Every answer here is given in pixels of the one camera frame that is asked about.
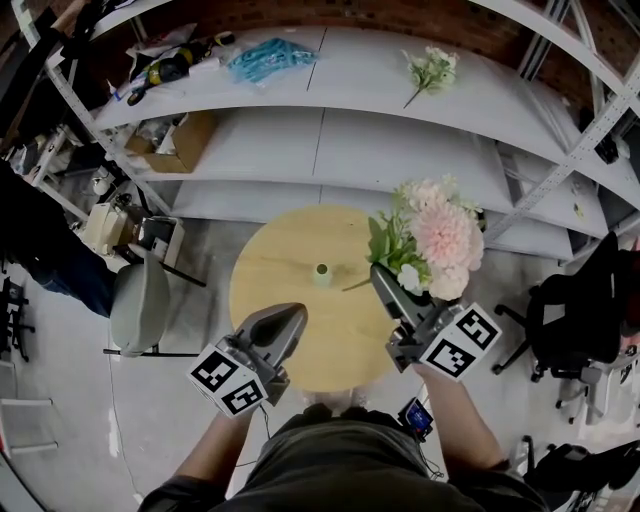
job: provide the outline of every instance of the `metal shelving unit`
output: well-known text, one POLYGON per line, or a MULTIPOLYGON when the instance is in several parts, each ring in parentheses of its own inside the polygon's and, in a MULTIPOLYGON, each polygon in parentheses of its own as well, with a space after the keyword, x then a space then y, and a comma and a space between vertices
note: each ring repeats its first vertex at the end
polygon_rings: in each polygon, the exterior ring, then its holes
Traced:
MULTIPOLYGON (((624 77, 609 66, 597 53, 578 0, 544 11, 522 0, 472 1, 530 28, 590 71, 597 115, 584 133, 555 92, 458 49, 456 85, 446 93, 421 95, 403 108, 413 87, 400 49, 417 54, 428 41, 371 30, 248 31, 239 34, 241 42, 283 37, 318 51, 320 59, 264 91, 235 84, 224 70, 196 66, 190 77, 150 90, 135 107, 112 99, 95 118, 57 70, 56 59, 50 59, 48 73, 108 157, 164 213, 265 222, 280 211, 327 201, 375 211, 388 204, 394 183, 451 173, 463 194, 489 210, 489 247, 570 261, 590 246, 572 254, 566 229, 594 237, 593 244, 607 229, 595 190, 585 179, 640 208, 640 183, 630 163, 620 158, 606 165, 594 151, 628 110, 640 113, 640 60, 624 77), (581 37, 561 24, 568 8, 574 11, 581 37), (606 102, 602 84, 612 91, 606 102), (121 145, 103 132, 166 114, 231 107, 237 110, 221 114, 217 135, 188 175, 139 171, 121 145), (529 181, 515 204, 494 140, 511 147, 520 166, 529 163, 524 172, 529 181), (583 183, 582 216, 572 216, 576 200, 565 181, 572 173, 583 183), (173 208, 149 185, 168 180, 183 182, 173 208)), ((23 2, 13 3, 33 46, 37 33, 31 18, 23 2)), ((138 0, 131 7, 144 12, 162 3, 138 0)), ((127 19, 120 14, 119 22, 127 19)), ((538 55, 539 61, 544 52, 538 55)), ((632 217, 617 228, 622 232, 638 222, 640 217, 632 217)))

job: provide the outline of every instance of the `cable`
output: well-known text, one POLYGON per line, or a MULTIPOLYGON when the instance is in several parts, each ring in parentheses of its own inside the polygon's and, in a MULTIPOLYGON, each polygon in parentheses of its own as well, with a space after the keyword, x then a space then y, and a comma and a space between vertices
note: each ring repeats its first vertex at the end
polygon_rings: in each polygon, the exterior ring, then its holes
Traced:
MULTIPOLYGON (((262 404, 260 405, 260 410, 262 411, 262 415, 263 415, 262 417, 264 418, 264 427, 267 429, 267 438, 271 440, 271 433, 269 432, 269 415, 267 414, 267 411, 262 406, 262 404)), ((236 464, 236 467, 242 468, 244 466, 250 466, 251 464, 255 464, 256 462, 258 462, 258 459, 253 460, 251 462, 245 462, 244 464, 236 464)))
POLYGON ((422 448, 420 448, 420 440, 418 439, 418 436, 416 435, 416 433, 412 430, 411 434, 413 434, 413 439, 416 442, 416 449, 418 450, 418 453, 420 454, 420 458, 422 459, 422 462, 427 468, 427 471, 429 472, 429 475, 431 476, 431 478, 433 478, 434 480, 438 480, 439 478, 444 478, 444 473, 440 469, 440 466, 438 466, 438 464, 436 464, 432 460, 427 459, 424 456, 424 453, 422 453, 422 448), (431 469, 431 465, 436 467, 435 471, 431 469))
POLYGON ((264 428, 267 429, 267 438, 271 440, 271 433, 269 432, 269 415, 267 414, 267 411, 264 410, 264 406, 262 404, 260 404, 260 409, 264 415, 264 428))
POLYGON ((124 453, 124 442, 122 440, 122 431, 120 430, 120 422, 118 421, 118 412, 116 411, 116 396, 113 391, 113 371, 111 370, 111 358, 107 357, 109 360, 109 379, 111 381, 111 404, 113 405, 113 416, 116 422, 116 428, 118 429, 118 439, 120 439, 120 450, 122 451, 122 460, 124 461, 124 465, 127 468, 127 473, 129 473, 129 479, 131 480, 131 487, 133 487, 134 495, 143 496, 140 491, 138 491, 135 482, 133 481, 133 474, 131 473, 131 468, 129 467, 129 463, 127 462, 127 456, 124 453))

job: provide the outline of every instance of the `green leaf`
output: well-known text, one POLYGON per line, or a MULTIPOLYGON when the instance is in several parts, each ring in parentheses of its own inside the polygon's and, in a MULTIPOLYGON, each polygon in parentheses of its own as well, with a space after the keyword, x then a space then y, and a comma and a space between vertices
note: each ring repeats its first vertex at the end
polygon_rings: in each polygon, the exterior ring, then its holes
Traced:
POLYGON ((373 263, 384 256, 387 237, 380 227, 380 224, 378 224, 378 221, 373 217, 369 217, 369 232, 371 233, 371 240, 369 240, 369 250, 371 251, 369 261, 373 263))

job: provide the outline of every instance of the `black office chair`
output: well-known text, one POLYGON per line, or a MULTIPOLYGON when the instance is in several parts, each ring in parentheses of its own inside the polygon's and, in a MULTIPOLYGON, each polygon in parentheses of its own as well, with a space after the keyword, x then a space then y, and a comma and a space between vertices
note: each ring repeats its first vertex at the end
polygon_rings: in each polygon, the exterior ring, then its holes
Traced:
POLYGON ((2 293, 0 294, 0 355, 8 352, 11 347, 19 350, 22 359, 29 362, 29 356, 22 339, 22 331, 27 329, 36 332, 35 327, 20 323, 24 314, 24 306, 29 301, 24 298, 24 288, 11 282, 10 278, 4 280, 2 293), (9 306, 17 308, 9 311, 9 306))
POLYGON ((531 380, 538 382, 546 370, 557 378, 580 378, 592 361, 613 363, 620 352, 621 298, 618 240, 609 233, 573 276, 553 275, 529 290, 531 300, 524 318, 503 304, 497 315, 507 314, 525 328, 525 341, 504 364, 499 375, 531 348, 537 364, 531 380), (564 305, 562 318, 544 324, 545 306, 564 305))
POLYGON ((640 441, 596 454, 578 445, 549 445, 549 453, 538 464, 531 437, 525 436, 522 441, 528 460, 524 480, 538 491, 549 510, 566 504, 576 491, 586 495, 584 500, 588 495, 597 496, 606 486, 621 489, 640 468, 640 441))

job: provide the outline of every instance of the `person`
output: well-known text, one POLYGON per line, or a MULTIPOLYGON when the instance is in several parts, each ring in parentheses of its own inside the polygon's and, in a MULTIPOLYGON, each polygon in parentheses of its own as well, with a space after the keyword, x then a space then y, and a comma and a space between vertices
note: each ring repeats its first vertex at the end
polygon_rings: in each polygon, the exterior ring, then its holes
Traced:
POLYGON ((290 419, 262 448, 246 485, 225 501, 251 413, 218 414, 200 442, 139 512, 547 510, 512 475, 500 446, 461 383, 414 366, 428 391, 448 483, 429 478, 417 441, 391 416, 322 404, 290 419))
MULTIPOLYGON (((73 23, 87 0, 74 0, 41 34, 38 44, 16 72, 0 101, 0 147, 15 133, 20 110, 62 32, 73 23)), ((64 210, 29 185, 0 159, 0 251, 22 265, 46 289, 75 297, 91 311, 108 317, 113 304, 115 274, 69 229, 64 210)))

